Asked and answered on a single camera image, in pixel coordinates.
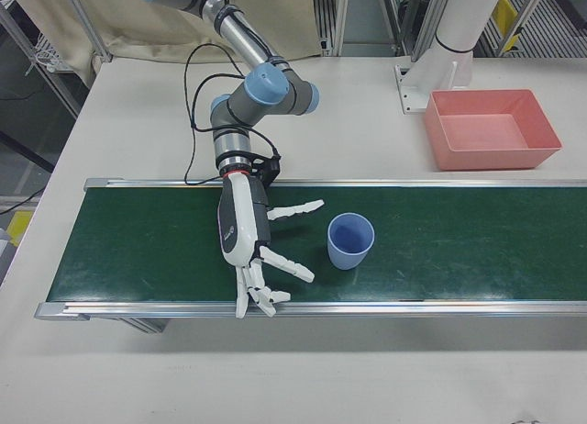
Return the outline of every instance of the pink plastic bin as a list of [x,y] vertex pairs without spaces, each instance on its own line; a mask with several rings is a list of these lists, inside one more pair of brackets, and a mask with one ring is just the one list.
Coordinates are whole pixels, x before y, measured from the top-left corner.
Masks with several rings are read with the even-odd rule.
[[533,169],[562,147],[527,89],[434,91],[424,120],[440,170]]

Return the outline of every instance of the plastic cup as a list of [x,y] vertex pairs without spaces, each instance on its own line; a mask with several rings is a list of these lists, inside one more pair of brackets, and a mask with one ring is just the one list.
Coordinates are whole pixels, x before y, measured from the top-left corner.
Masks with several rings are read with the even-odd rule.
[[357,213],[343,213],[328,224],[328,256],[339,270],[356,267],[375,242],[373,225]]

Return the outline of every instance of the gray floor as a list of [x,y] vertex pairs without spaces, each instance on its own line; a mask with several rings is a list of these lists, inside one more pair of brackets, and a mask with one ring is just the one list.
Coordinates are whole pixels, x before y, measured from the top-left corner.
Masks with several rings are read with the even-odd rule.
[[[55,163],[74,119],[36,70],[25,75],[28,67],[15,42],[5,32],[0,35],[0,125],[6,134]],[[82,102],[87,89],[79,78],[67,74],[62,79]],[[28,99],[14,100],[29,95]],[[43,187],[49,177],[49,173],[0,144],[0,196],[27,197]],[[0,216],[0,228],[6,229],[11,218],[12,214]]]

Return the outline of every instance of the black cable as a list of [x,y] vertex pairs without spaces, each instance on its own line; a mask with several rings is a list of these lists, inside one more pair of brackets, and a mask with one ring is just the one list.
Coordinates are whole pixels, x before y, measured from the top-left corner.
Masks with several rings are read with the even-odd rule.
[[214,178],[208,178],[208,179],[204,179],[203,181],[198,181],[197,183],[190,183],[190,182],[187,180],[187,172],[186,172],[186,173],[185,173],[185,176],[183,177],[183,182],[184,182],[186,185],[194,186],[194,185],[202,185],[202,184],[205,184],[205,183],[209,183],[210,181],[215,181],[216,179],[220,179],[220,176],[218,175],[218,176],[215,176]]
[[37,190],[35,193],[33,193],[31,196],[29,196],[27,199],[25,199],[24,201],[19,202],[18,204],[14,204],[13,206],[11,206],[10,208],[8,208],[8,210],[4,210],[4,211],[0,211],[0,216],[2,215],[7,215],[8,213],[10,213],[12,210],[19,208],[20,206],[26,204],[28,201],[30,201],[33,197],[35,197],[36,195],[38,195],[39,193],[43,192],[45,190],[45,187]]
[[36,95],[39,92],[42,92],[44,89],[45,89],[45,84],[43,84],[36,91],[33,91],[30,94],[27,94],[25,96],[13,96],[13,97],[10,97],[10,98],[0,98],[0,101],[24,101],[24,100],[28,100],[31,96]]
[[[230,60],[230,62],[234,66],[234,68],[237,70],[238,75],[236,75],[234,73],[215,73],[215,74],[212,74],[212,75],[208,75],[198,85],[198,87],[196,88],[195,93],[194,93],[194,97],[193,97],[193,100],[192,100],[192,106],[190,107],[190,103],[189,103],[189,99],[188,99],[188,93],[187,93],[187,71],[188,71],[189,63],[190,63],[192,57],[195,55],[196,52],[198,52],[200,49],[202,49],[205,46],[213,46],[215,48],[221,49],[227,55],[228,59]],[[183,182],[186,185],[199,185],[199,184],[204,184],[204,183],[207,183],[209,181],[213,181],[213,180],[219,178],[219,176],[217,176],[217,177],[210,178],[210,179],[207,179],[207,180],[198,182],[198,183],[189,183],[188,182],[187,175],[189,174],[190,170],[192,170],[192,167],[194,165],[194,160],[195,160],[195,154],[196,154],[195,132],[206,133],[206,132],[212,132],[212,131],[215,131],[215,130],[222,130],[222,129],[238,129],[238,130],[243,130],[245,132],[252,132],[255,135],[257,135],[258,137],[262,138],[265,142],[267,142],[267,144],[269,144],[271,146],[271,150],[273,152],[273,156],[274,157],[281,158],[281,155],[279,154],[279,152],[277,151],[277,148],[271,142],[271,140],[269,138],[267,138],[265,135],[263,135],[262,133],[260,133],[258,130],[256,130],[253,127],[251,127],[251,126],[222,125],[222,126],[214,126],[214,127],[211,127],[211,128],[198,128],[197,123],[195,122],[195,105],[197,103],[198,96],[200,95],[200,92],[202,91],[202,89],[204,88],[204,86],[205,86],[206,83],[208,83],[211,80],[214,80],[216,78],[221,78],[221,77],[224,77],[224,78],[235,78],[235,79],[239,79],[239,80],[242,80],[242,79],[245,78],[243,72],[239,69],[239,67],[237,66],[237,64],[235,63],[235,61],[233,60],[233,58],[230,56],[230,54],[228,53],[228,51],[226,49],[224,49],[220,45],[216,45],[215,43],[204,43],[202,45],[197,46],[192,51],[192,53],[189,55],[187,61],[185,62],[185,67],[184,67],[184,70],[183,70],[183,94],[185,96],[185,108],[186,108],[186,111],[187,111],[188,118],[190,120],[190,127],[192,128],[192,143],[193,143],[192,157],[191,157],[190,162],[188,164],[188,167],[187,167],[187,169],[185,171],[185,175],[183,176]]]

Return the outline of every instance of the white tabletop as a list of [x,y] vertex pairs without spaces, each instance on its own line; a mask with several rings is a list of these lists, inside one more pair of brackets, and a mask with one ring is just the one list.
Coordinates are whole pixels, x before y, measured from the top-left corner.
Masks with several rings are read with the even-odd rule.
[[[535,170],[485,173],[436,170],[422,117],[401,113],[396,62],[294,64],[322,101],[307,117],[258,125],[282,153],[282,178],[587,179],[587,61],[475,62],[472,87],[531,88],[564,146]],[[191,85],[219,69],[194,66]],[[182,73],[115,60],[97,77],[0,287],[2,422],[584,421],[582,318],[176,319],[155,336],[99,319],[35,320],[86,178],[183,176]],[[233,86],[207,88],[200,121]],[[192,177],[215,173],[210,136],[198,136]]]

